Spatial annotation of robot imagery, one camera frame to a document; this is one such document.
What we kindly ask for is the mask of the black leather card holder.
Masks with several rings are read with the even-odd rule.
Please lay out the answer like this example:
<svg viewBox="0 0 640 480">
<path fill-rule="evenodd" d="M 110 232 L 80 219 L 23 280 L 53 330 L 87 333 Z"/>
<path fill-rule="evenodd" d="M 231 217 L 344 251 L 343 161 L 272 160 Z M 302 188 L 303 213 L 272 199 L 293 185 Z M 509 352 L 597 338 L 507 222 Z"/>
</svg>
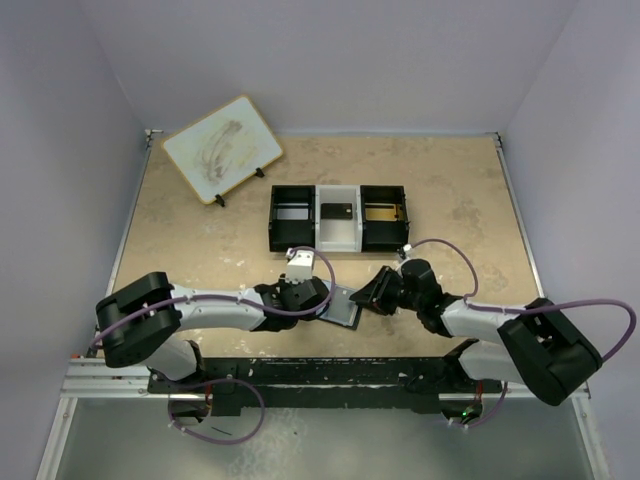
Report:
<svg viewBox="0 0 640 480">
<path fill-rule="evenodd" d="M 322 310 L 318 318 L 346 329 L 356 330 L 361 318 L 362 308 L 350 299 L 354 289 L 337 286 L 329 306 Z"/>
</svg>

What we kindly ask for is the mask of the black and white tray organizer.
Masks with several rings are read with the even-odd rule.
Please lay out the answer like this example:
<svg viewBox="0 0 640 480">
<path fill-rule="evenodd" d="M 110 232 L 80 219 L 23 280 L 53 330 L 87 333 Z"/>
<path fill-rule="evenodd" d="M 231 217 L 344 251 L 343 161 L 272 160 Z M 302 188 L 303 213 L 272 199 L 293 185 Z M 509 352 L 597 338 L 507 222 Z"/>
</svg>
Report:
<svg viewBox="0 0 640 480">
<path fill-rule="evenodd" d="M 392 185 L 275 185 L 269 250 L 395 252 L 409 242 L 405 190 Z"/>
</svg>

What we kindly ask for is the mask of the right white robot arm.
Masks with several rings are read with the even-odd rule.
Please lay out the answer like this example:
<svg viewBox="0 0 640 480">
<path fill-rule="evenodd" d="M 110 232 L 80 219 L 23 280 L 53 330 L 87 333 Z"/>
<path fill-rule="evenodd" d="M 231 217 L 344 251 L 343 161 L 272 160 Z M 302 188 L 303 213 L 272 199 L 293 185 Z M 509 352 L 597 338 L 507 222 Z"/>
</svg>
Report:
<svg viewBox="0 0 640 480">
<path fill-rule="evenodd" d="M 563 313 L 535 311 L 551 307 L 551 301 L 471 307 L 444 291 L 422 259 L 407 260 L 397 269 L 381 268 L 350 300 L 379 315 L 410 310 L 432 334 L 470 339 L 455 355 L 468 378 L 522 384 L 551 406 L 561 404 L 604 363 Z"/>
</svg>

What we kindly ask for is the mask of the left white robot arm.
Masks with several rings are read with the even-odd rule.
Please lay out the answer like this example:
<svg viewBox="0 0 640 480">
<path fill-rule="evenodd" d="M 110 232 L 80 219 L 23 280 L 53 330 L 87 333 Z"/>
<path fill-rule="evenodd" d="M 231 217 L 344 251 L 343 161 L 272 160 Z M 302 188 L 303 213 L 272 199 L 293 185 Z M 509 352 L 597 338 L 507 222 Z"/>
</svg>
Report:
<svg viewBox="0 0 640 480">
<path fill-rule="evenodd" d="M 144 365 L 174 382 L 204 370 L 194 341 L 175 334 L 225 328 L 280 332 L 311 321 L 328 308 L 335 284 L 313 276 L 299 283 L 281 278 L 232 291 L 196 290 L 172 284 L 164 272 L 152 272 L 100 300 L 95 307 L 100 348 L 106 365 Z"/>
</svg>

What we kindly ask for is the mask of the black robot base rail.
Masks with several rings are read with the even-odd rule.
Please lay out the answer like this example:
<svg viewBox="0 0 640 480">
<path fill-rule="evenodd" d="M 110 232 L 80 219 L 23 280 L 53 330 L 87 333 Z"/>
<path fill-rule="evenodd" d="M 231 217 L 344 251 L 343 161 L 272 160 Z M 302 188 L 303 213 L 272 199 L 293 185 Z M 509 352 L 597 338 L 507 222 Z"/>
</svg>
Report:
<svg viewBox="0 0 640 480">
<path fill-rule="evenodd" d="M 204 370 L 182 382 L 156 372 L 149 392 L 172 400 L 209 397 L 214 416 L 238 416 L 245 408 L 403 409 L 431 414 L 448 396 L 460 404 L 498 393 L 496 380 L 472 380 L 458 365 L 462 348 L 443 357 L 226 358 L 203 360 Z"/>
</svg>

